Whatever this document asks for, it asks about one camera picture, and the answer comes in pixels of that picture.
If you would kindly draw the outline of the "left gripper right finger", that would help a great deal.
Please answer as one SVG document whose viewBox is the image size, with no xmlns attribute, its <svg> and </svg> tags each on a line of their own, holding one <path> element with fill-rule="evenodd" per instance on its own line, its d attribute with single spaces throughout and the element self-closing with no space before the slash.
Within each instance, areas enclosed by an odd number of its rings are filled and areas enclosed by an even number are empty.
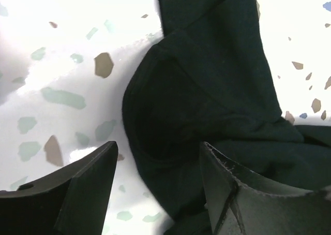
<svg viewBox="0 0 331 235">
<path fill-rule="evenodd" d="M 206 142 L 200 165 L 213 234 L 330 234 L 330 187 L 310 191 L 278 183 Z"/>
</svg>

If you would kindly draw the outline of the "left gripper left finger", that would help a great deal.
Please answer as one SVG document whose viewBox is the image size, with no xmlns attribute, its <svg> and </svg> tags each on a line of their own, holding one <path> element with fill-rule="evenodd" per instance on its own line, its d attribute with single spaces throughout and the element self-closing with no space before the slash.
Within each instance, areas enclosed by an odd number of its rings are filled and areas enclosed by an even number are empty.
<svg viewBox="0 0 331 235">
<path fill-rule="evenodd" d="M 15 191 L 1 191 L 1 234 L 102 234 L 117 157 L 109 141 Z"/>
</svg>

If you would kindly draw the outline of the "black t shirt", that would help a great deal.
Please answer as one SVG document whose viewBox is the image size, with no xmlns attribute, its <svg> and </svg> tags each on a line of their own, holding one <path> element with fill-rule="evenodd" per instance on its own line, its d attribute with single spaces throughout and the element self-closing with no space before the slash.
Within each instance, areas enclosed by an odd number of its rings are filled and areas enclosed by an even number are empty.
<svg viewBox="0 0 331 235">
<path fill-rule="evenodd" d="M 138 172 L 174 220 L 167 234 L 213 234 L 200 145 L 270 180 L 330 187 L 330 128 L 281 116 L 256 0 L 159 0 L 164 38 L 123 98 Z"/>
</svg>

